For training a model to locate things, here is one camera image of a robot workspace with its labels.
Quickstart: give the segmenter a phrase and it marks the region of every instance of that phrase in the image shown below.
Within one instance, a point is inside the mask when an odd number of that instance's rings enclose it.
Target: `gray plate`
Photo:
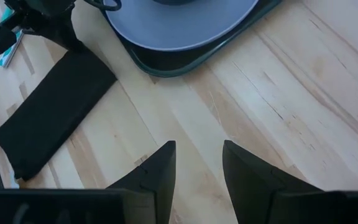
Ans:
[[[103,0],[114,5],[112,0]],[[195,0],[167,6],[153,0],[122,0],[106,12],[114,28],[132,43],[152,50],[179,51],[202,46],[233,29],[258,0]]]

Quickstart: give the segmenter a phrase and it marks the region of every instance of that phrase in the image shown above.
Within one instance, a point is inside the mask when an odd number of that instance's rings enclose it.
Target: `light wood surface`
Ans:
[[[358,189],[358,1],[285,1],[169,79],[141,72],[97,9],[78,1],[73,23],[119,81],[26,187],[104,188],[176,140],[172,223],[236,223],[221,162],[232,139],[324,190]],[[0,67],[0,125],[64,53],[23,38]],[[10,169],[0,148],[6,187]]]

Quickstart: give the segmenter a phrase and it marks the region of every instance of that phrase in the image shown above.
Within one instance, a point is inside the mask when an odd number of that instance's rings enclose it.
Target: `black tray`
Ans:
[[[212,54],[237,37],[242,31],[266,15],[266,13],[272,10],[281,1],[282,0],[259,0],[251,13],[232,31],[202,47],[179,52],[150,50],[129,42],[116,32],[107,18],[105,11],[102,11],[102,13],[140,69],[156,77],[175,77],[187,73],[203,63],[212,56]]]

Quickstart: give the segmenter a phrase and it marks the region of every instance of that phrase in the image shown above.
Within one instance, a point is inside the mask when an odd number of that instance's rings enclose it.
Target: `black pouch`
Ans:
[[[35,176],[116,80],[90,50],[67,52],[0,127],[15,178]]]

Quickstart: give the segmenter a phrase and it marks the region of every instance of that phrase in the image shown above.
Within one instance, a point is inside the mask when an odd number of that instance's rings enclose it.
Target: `black cable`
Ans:
[[[117,4],[116,6],[107,6],[105,4],[97,3],[94,0],[84,0],[84,1],[94,7],[97,7],[98,9],[106,10],[106,11],[117,11],[122,6],[121,0],[113,0]]]

